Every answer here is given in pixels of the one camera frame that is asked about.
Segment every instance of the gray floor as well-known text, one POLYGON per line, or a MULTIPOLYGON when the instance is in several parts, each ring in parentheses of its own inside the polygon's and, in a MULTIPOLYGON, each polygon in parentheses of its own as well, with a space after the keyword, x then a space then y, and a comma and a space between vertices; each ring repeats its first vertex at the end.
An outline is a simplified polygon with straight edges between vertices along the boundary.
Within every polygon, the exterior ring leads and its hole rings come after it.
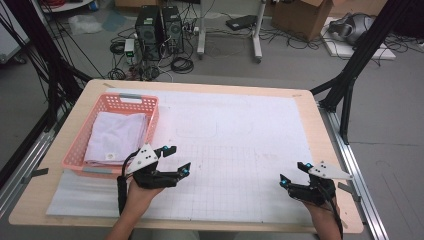
MULTIPOLYGON (((68 14, 86 13, 85 10, 68 14)), ((102 74, 111 68, 109 40, 120 30, 134 25, 133 18, 109 10, 93 13, 100 22, 114 21, 109 31, 75 36, 102 74)), ((269 19, 265 19, 265 28, 269 19)), ((98 73, 65 38, 77 68, 92 76, 98 73)), ((294 49, 286 38, 261 41, 263 60, 255 63, 250 39, 209 35, 206 55, 193 55, 194 70, 188 75, 172 74, 179 83, 312 89, 337 76, 346 61, 330 57, 324 46, 317 50, 294 49)), ((422 239, 424 210, 423 54, 409 50, 395 53, 395 61, 381 66, 368 63, 359 76, 353 95, 349 140, 390 239, 422 239)), ((169 82, 162 74, 157 81, 169 82)), ((325 95, 316 96, 321 100, 325 95)), ((0 66, 0 167, 10 158, 29 130, 47 108, 42 89, 30 64, 0 66)), ((0 220, 1 239, 101 239, 108 229, 81 227, 12 226, 9 211, 0 220)), ((137 230, 134 239, 144 239, 137 230)), ((234 233, 202 232, 201 239, 231 239, 234 233)), ((265 234, 256 239, 314 239, 310 234, 265 234)), ((371 239, 367 230, 345 239, 371 239)))

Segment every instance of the white desk leg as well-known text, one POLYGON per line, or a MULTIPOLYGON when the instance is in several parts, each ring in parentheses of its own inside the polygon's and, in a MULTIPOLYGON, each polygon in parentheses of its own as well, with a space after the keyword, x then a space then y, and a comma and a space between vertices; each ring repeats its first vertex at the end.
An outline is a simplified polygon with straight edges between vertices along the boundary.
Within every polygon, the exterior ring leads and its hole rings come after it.
POLYGON ((258 63, 262 61, 262 50, 261 43, 259 41, 259 32, 261 31, 262 18, 264 16, 266 6, 266 0, 261 0, 261 6, 259 7, 258 21, 256 22, 256 28, 252 32, 253 48, 255 49, 255 59, 258 63))
POLYGON ((203 12, 203 4, 200 0, 200 26, 199 26, 199 39, 197 42, 197 56, 200 60, 203 58, 205 53, 205 42, 206 42, 206 28, 205 28, 205 13, 203 12))

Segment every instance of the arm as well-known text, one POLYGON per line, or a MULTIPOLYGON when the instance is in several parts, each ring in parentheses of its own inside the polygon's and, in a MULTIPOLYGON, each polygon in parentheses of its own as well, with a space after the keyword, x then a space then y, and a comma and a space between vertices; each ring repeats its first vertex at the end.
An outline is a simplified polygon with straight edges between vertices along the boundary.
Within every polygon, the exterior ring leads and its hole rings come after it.
POLYGON ((134 181, 131 181, 124 211, 115 225, 113 225, 106 239, 127 240, 140 217, 149 208, 152 199, 162 190, 163 188, 151 190, 140 188, 134 181))
MULTIPOLYGON (((337 212, 340 213, 340 209, 337 206, 336 198, 333 199, 336 205, 337 212)), ((328 210, 327 205, 320 207, 310 204, 303 203, 311 214, 312 223, 314 224, 315 230, 317 230, 318 236, 321 240, 340 240, 340 232, 337 226, 336 220, 334 219, 333 213, 328 210)))

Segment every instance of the basket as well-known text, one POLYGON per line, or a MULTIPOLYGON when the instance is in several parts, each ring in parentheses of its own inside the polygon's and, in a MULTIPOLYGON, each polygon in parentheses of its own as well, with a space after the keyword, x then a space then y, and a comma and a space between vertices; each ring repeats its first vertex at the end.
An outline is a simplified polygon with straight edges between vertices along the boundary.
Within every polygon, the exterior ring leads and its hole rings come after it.
POLYGON ((90 140, 94 121, 99 112, 120 114, 145 113, 147 129, 143 143, 151 142, 159 120, 158 98, 136 94, 103 93, 97 99, 83 126, 72 142, 71 147, 62 160, 62 167, 74 171, 77 175, 87 177, 113 178, 121 174, 122 166, 91 166, 85 163, 84 155, 90 140))

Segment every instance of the folded towel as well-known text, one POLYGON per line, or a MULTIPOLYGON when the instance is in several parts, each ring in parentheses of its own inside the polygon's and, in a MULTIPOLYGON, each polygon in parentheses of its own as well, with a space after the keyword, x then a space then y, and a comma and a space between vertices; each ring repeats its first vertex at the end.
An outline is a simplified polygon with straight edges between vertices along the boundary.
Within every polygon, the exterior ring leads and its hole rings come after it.
POLYGON ((99 112, 85 152, 91 165, 120 165, 143 144, 147 128, 144 113, 131 115, 99 112))

